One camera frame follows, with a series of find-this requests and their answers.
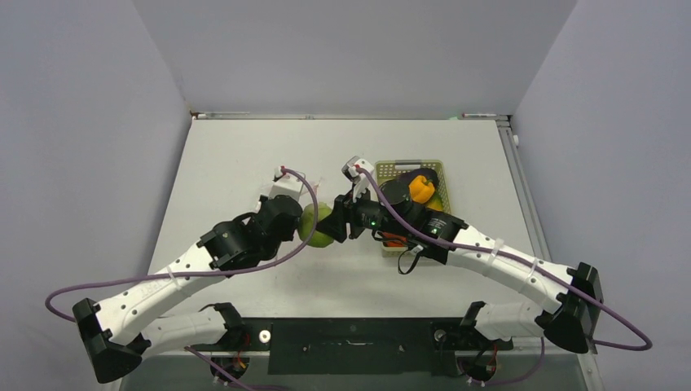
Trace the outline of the green cabbage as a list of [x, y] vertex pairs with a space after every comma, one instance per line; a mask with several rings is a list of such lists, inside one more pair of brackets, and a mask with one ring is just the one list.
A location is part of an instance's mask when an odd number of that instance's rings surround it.
[[334, 239], [324, 233], [319, 232], [316, 225], [329, 217], [332, 208], [324, 202], [319, 202], [315, 208], [314, 204], [308, 204], [301, 214], [297, 233], [299, 239], [306, 241], [307, 246], [312, 248], [326, 248], [334, 243]]

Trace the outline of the orange tangerine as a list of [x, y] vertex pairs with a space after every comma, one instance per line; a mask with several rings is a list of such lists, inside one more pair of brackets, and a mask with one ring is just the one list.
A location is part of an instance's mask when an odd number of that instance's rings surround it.
[[401, 235], [395, 235], [388, 232], [378, 232], [376, 234], [378, 240], [384, 247], [387, 248], [405, 248], [407, 247], [407, 239]]

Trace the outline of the beige plastic basket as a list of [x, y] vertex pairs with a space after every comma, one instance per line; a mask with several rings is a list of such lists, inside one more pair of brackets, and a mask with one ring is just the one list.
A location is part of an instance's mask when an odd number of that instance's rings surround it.
[[378, 186], [390, 180], [410, 184], [419, 176], [423, 176], [434, 187], [434, 193], [424, 206], [451, 213], [446, 176], [440, 160], [379, 160], [375, 163], [374, 177]]

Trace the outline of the clear zip top bag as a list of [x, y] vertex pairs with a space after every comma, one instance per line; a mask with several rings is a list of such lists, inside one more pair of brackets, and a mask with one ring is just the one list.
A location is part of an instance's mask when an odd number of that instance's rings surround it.
[[316, 196], [319, 196], [319, 189], [324, 181], [324, 177], [319, 177], [315, 180], [309, 180], [307, 182], [300, 179], [297, 181], [301, 184], [302, 196], [309, 196], [311, 192], [314, 192]]

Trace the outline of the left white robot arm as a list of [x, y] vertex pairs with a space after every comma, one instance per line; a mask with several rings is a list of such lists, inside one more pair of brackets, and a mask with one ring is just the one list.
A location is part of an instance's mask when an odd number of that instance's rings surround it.
[[302, 207], [289, 195], [260, 199], [257, 212], [216, 224], [162, 269], [163, 279], [141, 282], [101, 301], [84, 299], [73, 315], [100, 384], [131, 373], [144, 359], [189, 345], [232, 350], [244, 338], [244, 321], [230, 303], [205, 305], [183, 315], [167, 311], [223, 281], [225, 272], [255, 267], [293, 239]]

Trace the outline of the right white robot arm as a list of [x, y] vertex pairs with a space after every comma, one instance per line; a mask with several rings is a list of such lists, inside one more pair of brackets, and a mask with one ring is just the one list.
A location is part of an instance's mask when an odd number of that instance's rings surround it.
[[391, 210], [372, 200], [368, 190], [358, 198], [339, 195], [332, 212], [318, 223], [318, 232], [342, 243], [370, 230], [377, 239], [402, 242], [416, 259], [471, 270], [526, 297], [522, 303], [472, 303], [460, 327], [468, 347], [480, 349], [490, 340], [519, 336], [544, 337], [577, 354], [594, 346], [604, 302], [597, 268], [531, 257], [458, 217], [412, 201], [398, 182], [384, 183], [381, 192]]

